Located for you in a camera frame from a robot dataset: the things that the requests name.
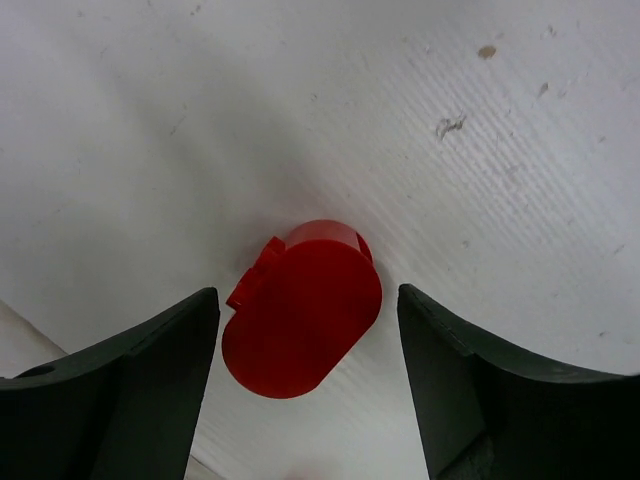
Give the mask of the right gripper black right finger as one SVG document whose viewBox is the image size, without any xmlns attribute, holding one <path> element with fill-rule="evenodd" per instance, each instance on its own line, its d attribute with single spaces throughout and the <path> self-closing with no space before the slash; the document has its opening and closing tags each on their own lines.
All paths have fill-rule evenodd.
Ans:
<svg viewBox="0 0 640 480">
<path fill-rule="evenodd" d="M 397 315 L 433 479 L 635 479 L 639 379 L 517 346 L 410 284 Z"/>
</svg>

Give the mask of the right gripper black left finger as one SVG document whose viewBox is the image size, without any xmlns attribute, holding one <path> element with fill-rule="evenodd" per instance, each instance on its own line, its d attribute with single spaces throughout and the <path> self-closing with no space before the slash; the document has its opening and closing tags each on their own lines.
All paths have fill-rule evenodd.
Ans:
<svg viewBox="0 0 640 480">
<path fill-rule="evenodd" d="M 218 293 L 1 381 L 4 479 L 182 479 L 214 356 Z"/>
</svg>

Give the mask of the red oval lego piece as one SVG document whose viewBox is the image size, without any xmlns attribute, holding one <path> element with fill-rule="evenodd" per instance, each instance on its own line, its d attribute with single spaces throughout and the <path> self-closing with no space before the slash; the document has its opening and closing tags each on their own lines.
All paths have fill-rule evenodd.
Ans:
<svg viewBox="0 0 640 480">
<path fill-rule="evenodd" d="M 271 238 L 226 303 L 222 357 L 247 390 L 290 399 L 315 389 L 371 328 L 383 300 L 371 250 L 320 219 Z"/>
</svg>

